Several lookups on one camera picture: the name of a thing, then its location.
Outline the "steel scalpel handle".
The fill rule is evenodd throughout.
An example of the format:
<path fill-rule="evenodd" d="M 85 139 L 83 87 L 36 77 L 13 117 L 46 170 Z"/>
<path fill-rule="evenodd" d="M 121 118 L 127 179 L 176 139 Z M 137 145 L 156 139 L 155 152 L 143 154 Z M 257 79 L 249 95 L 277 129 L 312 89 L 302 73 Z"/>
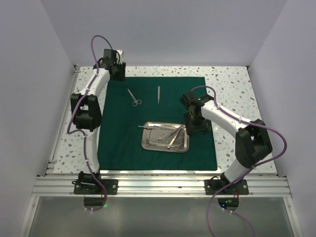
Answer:
<path fill-rule="evenodd" d="M 138 125 L 138 127 L 143 128 L 143 129 L 160 129 L 160 126 L 147 126 L 147 125 Z"/>

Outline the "dark green surgical cloth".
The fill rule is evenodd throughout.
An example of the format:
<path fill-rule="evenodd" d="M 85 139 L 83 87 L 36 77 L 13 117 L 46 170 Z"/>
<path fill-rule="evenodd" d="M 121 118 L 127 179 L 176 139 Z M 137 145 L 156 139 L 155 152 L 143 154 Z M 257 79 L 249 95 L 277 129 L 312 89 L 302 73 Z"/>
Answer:
<path fill-rule="evenodd" d="M 204 95 L 203 77 L 128 77 L 108 83 L 99 133 L 98 160 L 102 170 L 215 171 L 217 159 L 212 132 L 195 133 L 185 153 L 142 148 L 142 128 L 148 121 L 184 123 L 180 98 L 191 89 Z M 160 102 L 158 104 L 158 86 Z M 142 104 L 132 106 L 130 89 Z"/>

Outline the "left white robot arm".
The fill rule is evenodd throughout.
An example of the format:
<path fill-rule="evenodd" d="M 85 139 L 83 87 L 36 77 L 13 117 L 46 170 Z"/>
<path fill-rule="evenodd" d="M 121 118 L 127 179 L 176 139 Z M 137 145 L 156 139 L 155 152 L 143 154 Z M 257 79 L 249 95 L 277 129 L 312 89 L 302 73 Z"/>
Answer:
<path fill-rule="evenodd" d="M 124 81 L 126 63 L 122 50 L 105 49 L 103 57 L 96 61 L 86 86 L 70 97 L 71 120 L 75 132 L 83 134 L 83 156 L 87 171 L 81 171 L 73 182 L 76 195 L 103 194 L 105 185 L 100 177 L 100 164 L 97 157 L 97 133 L 102 121 L 98 97 L 110 80 Z"/>

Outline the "steel surgical scissors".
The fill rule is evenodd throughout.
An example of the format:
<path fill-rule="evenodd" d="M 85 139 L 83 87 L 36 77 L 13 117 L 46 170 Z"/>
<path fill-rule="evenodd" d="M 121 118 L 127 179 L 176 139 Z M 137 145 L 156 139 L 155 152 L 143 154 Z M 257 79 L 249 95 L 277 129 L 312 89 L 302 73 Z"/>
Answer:
<path fill-rule="evenodd" d="M 136 107 L 136 106 L 142 104 L 142 100 L 136 99 L 136 97 L 133 95 L 133 93 L 131 92 L 130 89 L 127 89 L 127 91 L 128 91 L 129 95 L 131 96 L 131 98 L 133 100 L 132 106 Z"/>

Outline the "pointed steel tweezers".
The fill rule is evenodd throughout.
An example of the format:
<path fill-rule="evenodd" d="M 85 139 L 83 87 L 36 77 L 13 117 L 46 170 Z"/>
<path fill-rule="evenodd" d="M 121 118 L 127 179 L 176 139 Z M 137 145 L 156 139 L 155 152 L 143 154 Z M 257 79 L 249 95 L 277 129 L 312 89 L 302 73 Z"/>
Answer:
<path fill-rule="evenodd" d="M 173 136 L 173 138 L 170 140 L 170 143 L 168 144 L 167 148 L 170 149 L 171 146 L 173 145 L 174 141 L 176 140 L 176 138 L 178 137 L 178 135 L 180 134 L 182 129 L 179 129 L 175 135 Z"/>

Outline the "steel instrument tray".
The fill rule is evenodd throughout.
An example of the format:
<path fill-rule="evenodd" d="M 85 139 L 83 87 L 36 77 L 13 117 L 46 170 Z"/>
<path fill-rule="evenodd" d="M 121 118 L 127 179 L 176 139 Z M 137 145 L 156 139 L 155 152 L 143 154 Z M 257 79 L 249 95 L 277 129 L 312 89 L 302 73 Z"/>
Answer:
<path fill-rule="evenodd" d="M 172 153 L 189 150 L 190 138 L 183 124 L 148 121 L 138 127 L 143 129 L 141 145 L 145 150 Z"/>

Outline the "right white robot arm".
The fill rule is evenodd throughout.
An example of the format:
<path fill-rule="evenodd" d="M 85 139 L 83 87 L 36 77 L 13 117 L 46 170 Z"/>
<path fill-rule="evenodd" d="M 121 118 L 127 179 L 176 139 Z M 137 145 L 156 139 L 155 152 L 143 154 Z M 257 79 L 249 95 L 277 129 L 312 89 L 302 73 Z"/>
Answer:
<path fill-rule="evenodd" d="M 265 123 L 260 119 L 251 121 L 237 117 L 207 94 L 197 97 L 190 91 L 182 95 L 180 102 L 188 111 L 184 114 L 187 135 L 207 134 L 213 122 L 235 139 L 236 159 L 220 177 L 204 181 L 206 195 L 248 195 L 248 183 L 242 174 L 249 172 L 273 150 Z"/>

